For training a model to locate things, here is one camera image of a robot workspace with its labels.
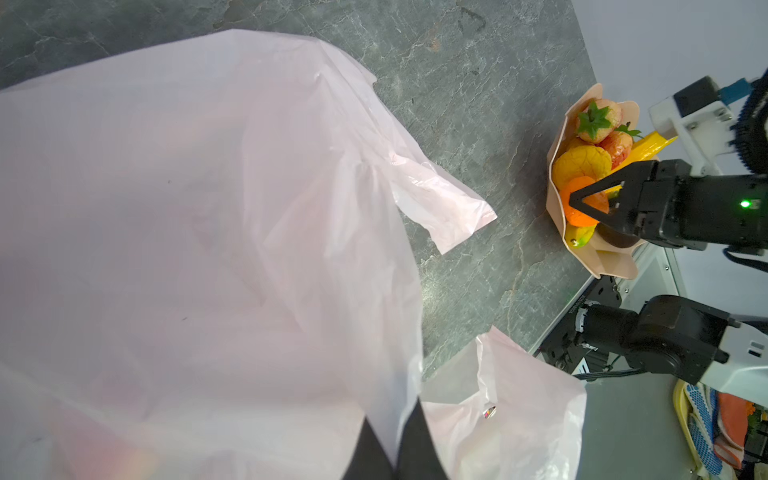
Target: strawberry leaves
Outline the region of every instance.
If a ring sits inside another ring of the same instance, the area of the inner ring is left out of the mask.
[[[585,112],[581,112],[578,115],[579,126],[576,133],[586,132],[589,138],[596,138],[598,130],[601,128],[611,128],[611,121],[606,116],[611,110],[610,107],[598,108],[598,104],[594,100],[589,104],[589,108]]]
[[[626,125],[620,125],[616,129],[616,131],[623,131],[625,134],[629,135],[630,137],[642,138],[642,136],[640,135],[640,131],[639,130],[630,130],[629,129],[629,123],[630,122],[627,122]]]

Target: cable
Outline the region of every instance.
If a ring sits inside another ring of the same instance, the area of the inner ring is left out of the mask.
[[[612,371],[613,371],[613,369],[614,369],[614,365],[616,365],[616,362],[618,362],[618,361],[619,361],[619,359],[620,359],[621,357],[622,357],[622,355],[619,355],[619,356],[617,356],[617,357],[614,359],[614,361],[613,361],[613,362],[611,362],[611,364],[610,364],[610,365],[608,365],[607,367],[605,367],[605,370],[603,370],[603,372],[612,372]]]
[[[752,260],[750,258],[736,257],[731,253],[732,249],[733,247],[723,248],[723,255],[725,255],[728,260],[734,263],[738,263],[739,265],[751,266],[752,268],[761,270],[763,272],[768,272],[768,262],[761,262],[760,260]]]
[[[645,373],[646,369],[629,369],[620,370],[618,372],[594,372],[594,373],[579,373],[574,375],[579,380],[597,380],[597,379],[617,379],[622,376],[632,376],[639,373]]]

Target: white plastic bag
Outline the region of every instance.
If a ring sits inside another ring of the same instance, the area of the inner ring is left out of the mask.
[[[227,31],[0,92],[4,473],[339,478],[365,415],[394,460],[422,344],[393,194],[441,251],[495,215],[374,80]]]
[[[496,327],[424,384],[422,407],[451,480],[573,480],[587,393]]]

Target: grey marble countertop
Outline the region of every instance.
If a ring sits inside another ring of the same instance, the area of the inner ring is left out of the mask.
[[[425,375],[496,325],[537,341],[588,278],[545,210],[545,155],[594,83],[569,0],[6,0],[0,88],[226,28],[313,35],[359,60],[434,162],[498,220],[441,256],[406,221],[424,296]]]

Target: yellow fruit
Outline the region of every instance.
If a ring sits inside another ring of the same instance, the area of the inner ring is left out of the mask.
[[[576,177],[600,180],[611,171],[611,156],[600,147],[574,147],[562,154],[552,165],[552,183],[562,190]]]
[[[592,144],[588,144],[587,142],[583,141],[579,137],[573,137],[565,146],[565,150],[569,151],[569,150],[573,150],[576,147],[587,147],[589,145],[592,145]]]
[[[594,234],[594,225],[592,227],[574,227],[566,223],[563,237],[571,248],[581,248],[589,242],[592,234]]]

